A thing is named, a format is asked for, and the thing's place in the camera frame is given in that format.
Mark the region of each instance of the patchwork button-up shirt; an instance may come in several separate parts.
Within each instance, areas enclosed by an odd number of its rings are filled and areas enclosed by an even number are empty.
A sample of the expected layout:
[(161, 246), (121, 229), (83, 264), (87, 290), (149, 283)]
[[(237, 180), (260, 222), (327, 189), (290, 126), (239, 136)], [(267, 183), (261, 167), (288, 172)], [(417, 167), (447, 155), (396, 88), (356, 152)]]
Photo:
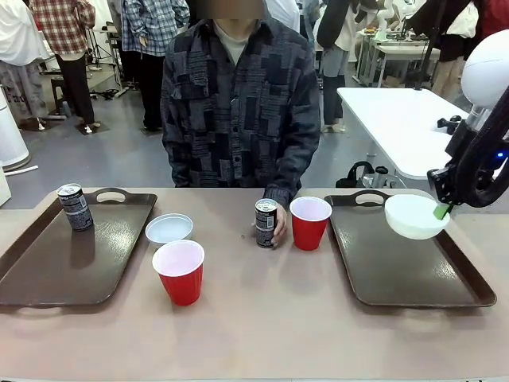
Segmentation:
[(55, 54), (87, 50), (85, 28), (95, 25), (95, 8), (87, 0), (31, 0), (30, 9)]
[(165, 61), (163, 144), (177, 187), (264, 187), (287, 206), (320, 138), (313, 50), (267, 17), (238, 64), (211, 20), (177, 36)]
[[(178, 29), (188, 21), (185, 0), (122, 0), (122, 48), (163, 57)], [(140, 37), (147, 38), (146, 47)]]

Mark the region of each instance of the can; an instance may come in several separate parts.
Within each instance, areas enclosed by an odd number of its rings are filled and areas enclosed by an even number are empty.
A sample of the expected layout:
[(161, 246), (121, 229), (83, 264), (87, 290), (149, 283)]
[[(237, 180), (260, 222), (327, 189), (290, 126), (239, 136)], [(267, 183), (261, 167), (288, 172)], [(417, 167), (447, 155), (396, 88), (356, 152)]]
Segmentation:
[(276, 228), (278, 203), (272, 199), (256, 202), (256, 244), (262, 248), (272, 248)]
[(61, 186), (56, 193), (72, 229), (84, 231), (94, 225), (90, 208), (83, 195), (81, 186), (76, 183)]

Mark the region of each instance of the red clothing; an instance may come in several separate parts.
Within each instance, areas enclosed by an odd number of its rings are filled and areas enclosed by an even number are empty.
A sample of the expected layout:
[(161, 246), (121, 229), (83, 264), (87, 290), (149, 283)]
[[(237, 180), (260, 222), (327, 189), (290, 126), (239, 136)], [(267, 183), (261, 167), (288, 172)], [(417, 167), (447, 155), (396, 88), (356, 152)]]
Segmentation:
[(95, 24), (95, 8), (87, 0), (31, 0), (30, 8), (55, 54), (87, 50), (84, 28)]
[(509, 29), (509, 0), (487, 0), (483, 39), (505, 29)]

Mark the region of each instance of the red plastic cup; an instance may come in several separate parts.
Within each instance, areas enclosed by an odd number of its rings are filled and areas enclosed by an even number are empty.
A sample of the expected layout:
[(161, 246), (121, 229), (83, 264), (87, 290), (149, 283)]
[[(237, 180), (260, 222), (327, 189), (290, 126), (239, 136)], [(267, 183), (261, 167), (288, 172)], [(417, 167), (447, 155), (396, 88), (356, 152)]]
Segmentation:
[(320, 247), (332, 207), (317, 197), (299, 197), (289, 205), (292, 213), (293, 241), (302, 251)]
[(175, 305), (191, 305), (200, 297), (204, 259), (203, 247), (191, 240), (173, 241), (153, 255), (153, 269)]

